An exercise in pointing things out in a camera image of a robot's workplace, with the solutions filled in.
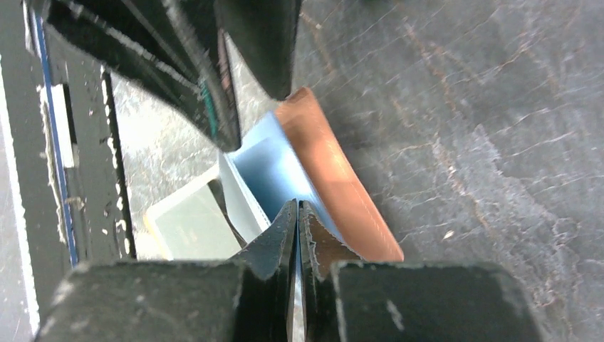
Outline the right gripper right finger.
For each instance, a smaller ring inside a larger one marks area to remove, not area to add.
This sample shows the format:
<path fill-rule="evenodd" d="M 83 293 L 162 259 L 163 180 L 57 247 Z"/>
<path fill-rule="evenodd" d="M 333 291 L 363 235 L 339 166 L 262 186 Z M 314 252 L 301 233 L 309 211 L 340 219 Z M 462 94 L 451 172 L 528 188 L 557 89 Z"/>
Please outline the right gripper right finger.
<path fill-rule="evenodd" d="M 541 341 L 519 282 L 491 263 L 367 261 L 298 207 L 308 341 Z"/>

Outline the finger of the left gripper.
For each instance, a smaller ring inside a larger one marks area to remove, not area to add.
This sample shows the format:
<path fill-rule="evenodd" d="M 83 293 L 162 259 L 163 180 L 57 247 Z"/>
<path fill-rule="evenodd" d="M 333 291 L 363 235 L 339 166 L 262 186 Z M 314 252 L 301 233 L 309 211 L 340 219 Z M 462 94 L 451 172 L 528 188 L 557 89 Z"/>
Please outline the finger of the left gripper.
<path fill-rule="evenodd" d="M 74 48 L 172 106 L 220 150 L 241 147 L 213 1 L 30 1 Z"/>
<path fill-rule="evenodd" d="M 292 91 L 300 0 L 215 1 L 217 21 L 266 94 L 285 100 Z"/>

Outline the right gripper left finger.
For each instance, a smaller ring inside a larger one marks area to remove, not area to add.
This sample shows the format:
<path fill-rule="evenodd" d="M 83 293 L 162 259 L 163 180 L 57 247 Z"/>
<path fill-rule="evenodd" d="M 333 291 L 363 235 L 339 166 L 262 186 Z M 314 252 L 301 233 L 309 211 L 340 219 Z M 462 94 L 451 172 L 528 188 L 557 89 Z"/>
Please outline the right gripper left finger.
<path fill-rule="evenodd" d="M 36 341 L 286 341 L 298 203 L 224 261 L 76 267 Z"/>

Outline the tan leather card holder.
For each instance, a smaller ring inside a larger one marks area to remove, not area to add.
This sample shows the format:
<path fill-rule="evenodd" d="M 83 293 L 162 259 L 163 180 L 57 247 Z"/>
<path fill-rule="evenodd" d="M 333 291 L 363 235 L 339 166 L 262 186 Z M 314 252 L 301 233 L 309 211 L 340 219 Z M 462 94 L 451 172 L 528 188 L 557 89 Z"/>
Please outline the tan leather card holder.
<path fill-rule="evenodd" d="M 364 259 L 403 260 L 310 88 L 267 113 L 237 151 L 219 154 L 218 164 L 228 218 L 245 242 L 267 230 L 285 202 L 305 200 Z"/>

